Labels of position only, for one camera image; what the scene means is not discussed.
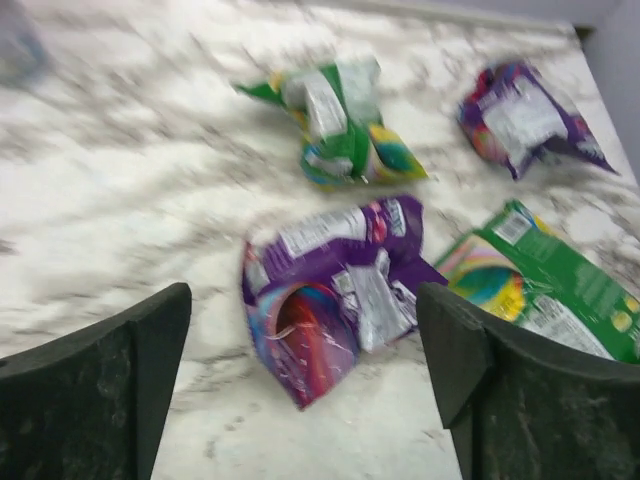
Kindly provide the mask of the purple snack packet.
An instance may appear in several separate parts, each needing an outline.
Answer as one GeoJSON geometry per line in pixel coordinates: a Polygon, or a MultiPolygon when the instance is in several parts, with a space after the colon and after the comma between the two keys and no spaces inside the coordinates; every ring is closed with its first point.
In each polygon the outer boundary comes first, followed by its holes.
{"type": "Polygon", "coordinates": [[[476,153],[515,181],[535,161],[553,157],[616,172],[572,100],[524,59],[485,68],[461,101],[457,120],[476,153]]]}
{"type": "Polygon", "coordinates": [[[241,288],[257,356],[305,409],[361,353],[417,327],[420,284],[446,284],[421,256],[423,206],[407,194],[323,212],[245,241],[241,288]]]}

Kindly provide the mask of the green yellow snack packet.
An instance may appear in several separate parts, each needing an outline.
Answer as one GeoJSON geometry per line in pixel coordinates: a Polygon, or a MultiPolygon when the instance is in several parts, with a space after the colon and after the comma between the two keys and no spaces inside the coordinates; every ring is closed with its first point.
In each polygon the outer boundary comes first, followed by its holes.
{"type": "Polygon", "coordinates": [[[302,132],[300,166],[314,184],[397,184],[428,177],[403,140],[384,125],[373,57],[274,71],[233,88],[287,111],[302,132]]]}

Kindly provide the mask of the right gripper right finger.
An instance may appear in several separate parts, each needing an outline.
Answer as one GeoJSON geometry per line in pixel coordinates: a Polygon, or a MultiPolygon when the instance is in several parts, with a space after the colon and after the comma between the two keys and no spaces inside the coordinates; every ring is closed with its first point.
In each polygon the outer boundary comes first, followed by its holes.
{"type": "Polygon", "coordinates": [[[463,478],[638,478],[638,366],[556,343],[437,283],[420,285],[417,320],[463,478]]]}

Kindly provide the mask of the green chips packet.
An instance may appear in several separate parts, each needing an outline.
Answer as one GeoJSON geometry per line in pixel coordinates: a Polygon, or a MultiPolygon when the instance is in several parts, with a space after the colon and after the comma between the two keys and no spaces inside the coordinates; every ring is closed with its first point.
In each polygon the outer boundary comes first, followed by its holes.
{"type": "Polygon", "coordinates": [[[609,360],[639,361],[639,299],[512,199],[435,263],[449,288],[511,324],[609,360]]]}

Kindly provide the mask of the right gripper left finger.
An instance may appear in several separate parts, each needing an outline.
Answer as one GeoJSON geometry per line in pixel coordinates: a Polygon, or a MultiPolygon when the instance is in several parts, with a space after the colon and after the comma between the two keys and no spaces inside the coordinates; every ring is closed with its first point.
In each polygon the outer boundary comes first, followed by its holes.
{"type": "Polygon", "coordinates": [[[2,358],[2,478],[150,478],[191,311],[189,286],[174,283],[2,358]]]}

